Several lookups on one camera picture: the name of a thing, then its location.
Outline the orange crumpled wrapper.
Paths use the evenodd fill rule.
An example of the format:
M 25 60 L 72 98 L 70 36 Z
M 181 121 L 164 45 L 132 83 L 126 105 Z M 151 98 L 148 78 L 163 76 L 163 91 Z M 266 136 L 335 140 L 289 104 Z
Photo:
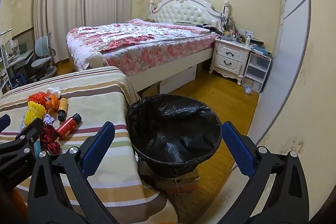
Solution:
M 47 111 L 57 111 L 59 108 L 59 99 L 54 94 L 46 94 L 44 97 L 44 106 Z

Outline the striped bed sheet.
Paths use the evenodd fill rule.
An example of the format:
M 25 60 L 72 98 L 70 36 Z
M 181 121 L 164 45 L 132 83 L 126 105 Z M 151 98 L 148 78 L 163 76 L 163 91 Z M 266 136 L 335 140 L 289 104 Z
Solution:
M 116 135 L 93 176 L 88 178 L 98 198 L 120 223 L 177 223 L 170 201 L 143 182 L 126 126 L 127 108 L 139 97 L 119 69 L 106 67 L 75 72 L 25 85 L 1 97 L 1 114 L 11 124 L 1 133 L 1 142 L 15 139 L 27 111 L 27 99 L 37 92 L 59 88 L 68 101 L 68 115 L 80 114 L 82 122 L 60 142 L 63 151 L 80 146 L 107 121 Z

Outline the floral bed cover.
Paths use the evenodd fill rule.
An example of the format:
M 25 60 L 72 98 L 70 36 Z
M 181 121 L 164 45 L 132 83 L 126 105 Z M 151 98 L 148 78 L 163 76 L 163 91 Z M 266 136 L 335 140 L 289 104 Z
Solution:
M 100 52 L 109 66 L 132 76 L 213 46 L 217 34 L 205 28 L 132 19 L 68 32 L 67 48 L 77 70 L 89 69 L 87 58 Z

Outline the gold bottle black cap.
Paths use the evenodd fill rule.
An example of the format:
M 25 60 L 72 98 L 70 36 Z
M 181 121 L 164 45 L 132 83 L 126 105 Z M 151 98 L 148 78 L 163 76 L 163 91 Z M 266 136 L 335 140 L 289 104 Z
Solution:
M 66 98 L 61 98 L 59 101 L 58 108 L 58 121 L 64 122 L 67 118 L 68 111 L 68 100 Z

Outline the white tufted headboard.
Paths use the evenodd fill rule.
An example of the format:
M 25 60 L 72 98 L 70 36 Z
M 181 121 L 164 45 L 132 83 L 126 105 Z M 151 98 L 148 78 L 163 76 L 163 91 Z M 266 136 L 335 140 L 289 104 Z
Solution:
M 222 12 L 214 10 L 205 0 L 163 0 L 157 4 L 150 1 L 148 19 L 157 23 L 181 23 L 209 25 L 224 28 L 230 18 L 230 3 L 224 2 Z

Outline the study desk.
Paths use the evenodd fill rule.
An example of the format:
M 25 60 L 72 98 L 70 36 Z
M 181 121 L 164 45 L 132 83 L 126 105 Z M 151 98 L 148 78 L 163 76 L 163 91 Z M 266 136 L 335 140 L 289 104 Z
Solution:
M 5 94 L 13 88 L 27 83 L 25 67 L 33 57 L 33 50 L 21 52 L 18 40 L 6 40 L 13 29 L 1 32 L 1 92 Z

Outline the translucent plastic drawer unit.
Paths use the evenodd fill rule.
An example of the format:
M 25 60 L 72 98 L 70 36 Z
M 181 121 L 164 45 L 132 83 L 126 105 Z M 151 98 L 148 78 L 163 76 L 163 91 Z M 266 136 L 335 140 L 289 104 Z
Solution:
M 260 93 L 266 82 L 272 59 L 258 51 L 251 51 L 244 71 L 242 85 Z

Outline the small blue floor trash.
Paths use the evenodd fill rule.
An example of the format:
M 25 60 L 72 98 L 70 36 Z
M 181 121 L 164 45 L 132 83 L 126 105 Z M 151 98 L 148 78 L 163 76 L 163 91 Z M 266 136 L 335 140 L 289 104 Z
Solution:
M 252 94 L 252 89 L 249 86 L 245 86 L 245 92 L 247 94 Z

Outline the white storage box under bed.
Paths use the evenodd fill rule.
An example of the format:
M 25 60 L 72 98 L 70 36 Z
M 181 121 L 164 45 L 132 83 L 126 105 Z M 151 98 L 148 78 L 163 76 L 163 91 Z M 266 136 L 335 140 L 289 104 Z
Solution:
M 195 79 L 197 72 L 197 66 L 189 67 L 188 69 L 181 71 L 167 79 L 160 82 L 159 92 L 161 94 L 171 93 L 176 89 L 179 89 L 185 84 L 193 81 Z

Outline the white crumpled tissue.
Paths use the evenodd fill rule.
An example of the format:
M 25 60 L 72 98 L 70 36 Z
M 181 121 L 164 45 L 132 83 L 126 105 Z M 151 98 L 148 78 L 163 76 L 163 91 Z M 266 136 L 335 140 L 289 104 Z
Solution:
M 57 99 L 59 99 L 62 96 L 62 92 L 58 87 L 48 88 L 47 94 L 54 95 Z

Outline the red bottle black cap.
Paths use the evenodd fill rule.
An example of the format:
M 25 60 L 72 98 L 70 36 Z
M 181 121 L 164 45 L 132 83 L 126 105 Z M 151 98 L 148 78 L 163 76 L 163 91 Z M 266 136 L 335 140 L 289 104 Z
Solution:
M 79 113 L 74 114 L 68 118 L 62 125 L 56 130 L 60 139 L 65 139 L 81 122 L 81 115 Z

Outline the light blue desk chair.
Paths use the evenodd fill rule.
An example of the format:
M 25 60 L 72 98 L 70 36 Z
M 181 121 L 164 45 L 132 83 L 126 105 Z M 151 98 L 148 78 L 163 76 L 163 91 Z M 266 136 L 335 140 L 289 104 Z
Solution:
M 54 57 L 56 51 L 51 47 L 51 33 L 48 33 L 35 41 L 34 53 L 37 59 L 31 64 L 35 71 L 32 77 L 34 81 L 45 80 L 54 77 L 57 73 Z

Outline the red foam net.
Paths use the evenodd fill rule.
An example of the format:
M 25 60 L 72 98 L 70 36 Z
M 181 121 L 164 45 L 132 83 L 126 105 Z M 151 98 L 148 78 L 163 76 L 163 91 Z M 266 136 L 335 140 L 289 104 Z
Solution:
M 60 154 L 61 147 L 58 139 L 58 132 L 51 124 L 44 124 L 43 131 L 40 135 L 41 146 L 49 151 L 52 155 Z

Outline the orange foam net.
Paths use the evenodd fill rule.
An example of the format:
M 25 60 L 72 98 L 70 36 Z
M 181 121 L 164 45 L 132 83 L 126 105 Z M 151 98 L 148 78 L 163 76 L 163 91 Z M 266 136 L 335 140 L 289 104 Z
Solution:
M 45 107 L 45 109 L 52 109 L 52 97 L 45 92 L 37 92 L 28 97 L 29 102 L 35 102 Z

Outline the yellow foam net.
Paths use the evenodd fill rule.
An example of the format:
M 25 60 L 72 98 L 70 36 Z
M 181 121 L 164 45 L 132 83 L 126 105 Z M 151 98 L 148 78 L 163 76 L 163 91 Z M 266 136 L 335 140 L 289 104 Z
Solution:
M 46 113 L 46 109 L 43 105 L 38 104 L 34 101 L 28 102 L 28 109 L 25 114 L 24 124 L 28 126 L 36 118 L 43 119 Z

